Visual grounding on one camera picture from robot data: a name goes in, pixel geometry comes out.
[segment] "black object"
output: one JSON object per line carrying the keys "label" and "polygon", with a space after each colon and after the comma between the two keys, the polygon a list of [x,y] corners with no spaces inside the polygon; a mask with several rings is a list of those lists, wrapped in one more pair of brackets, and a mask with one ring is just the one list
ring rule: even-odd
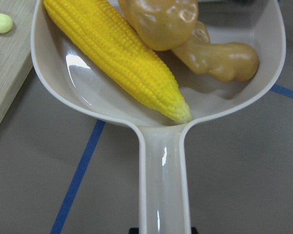
{"label": "black object", "polygon": [[[195,227],[191,228],[192,234],[199,234]],[[130,228],[128,234],[139,234],[139,228]]]}
{"label": "black object", "polygon": [[246,5],[246,4],[253,3],[255,0],[231,0],[231,1],[238,3],[238,4]]}

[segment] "toy corn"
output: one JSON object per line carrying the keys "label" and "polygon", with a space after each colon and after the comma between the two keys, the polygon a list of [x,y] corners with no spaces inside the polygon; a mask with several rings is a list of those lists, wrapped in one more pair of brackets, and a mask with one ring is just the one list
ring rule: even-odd
{"label": "toy corn", "polygon": [[100,69],[143,105],[191,120],[169,68],[107,0],[44,0],[53,22]]}

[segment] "green object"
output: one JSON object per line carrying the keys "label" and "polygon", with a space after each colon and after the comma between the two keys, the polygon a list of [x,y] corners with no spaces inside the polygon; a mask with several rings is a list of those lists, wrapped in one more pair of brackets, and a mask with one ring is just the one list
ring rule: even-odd
{"label": "green object", "polygon": [[12,29],[13,21],[8,15],[0,13],[0,33],[7,33]]}

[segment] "blue tape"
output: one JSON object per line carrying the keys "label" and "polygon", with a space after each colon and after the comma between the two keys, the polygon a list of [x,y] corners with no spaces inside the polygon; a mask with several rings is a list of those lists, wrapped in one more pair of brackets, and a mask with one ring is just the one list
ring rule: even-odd
{"label": "blue tape", "polygon": [[66,192],[65,198],[63,200],[63,203],[61,205],[61,208],[59,210],[59,213],[55,219],[55,222],[53,224],[53,227],[51,229],[50,234],[59,234],[62,231],[62,228],[64,226],[64,223],[66,221],[66,218],[68,216],[69,210],[73,204],[73,201],[76,197],[76,193],[79,189],[79,186],[81,184],[81,181],[84,177],[84,174],[87,170],[88,164],[91,160],[91,157],[93,155],[93,152],[97,146],[97,143],[99,141],[100,135],[102,133],[102,130],[104,128],[105,122],[101,120],[97,120],[93,131],[91,133],[91,136],[89,138],[89,141],[87,143],[87,146],[84,150],[84,153],[80,159],[80,162],[78,164],[78,167],[75,171],[74,177],[69,185],[69,188]]}
{"label": "blue tape", "polygon": [[281,95],[284,95],[286,97],[293,99],[293,90],[292,89],[288,89],[283,86],[274,84],[270,90],[275,93],[278,93],[278,94],[281,94]]}

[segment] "wooden cutting board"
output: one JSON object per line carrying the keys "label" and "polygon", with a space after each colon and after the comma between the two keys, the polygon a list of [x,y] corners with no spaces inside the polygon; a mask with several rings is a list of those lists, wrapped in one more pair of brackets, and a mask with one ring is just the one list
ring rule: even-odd
{"label": "wooden cutting board", "polygon": [[13,28],[0,34],[0,123],[32,68],[30,30],[35,0],[0,0]]}

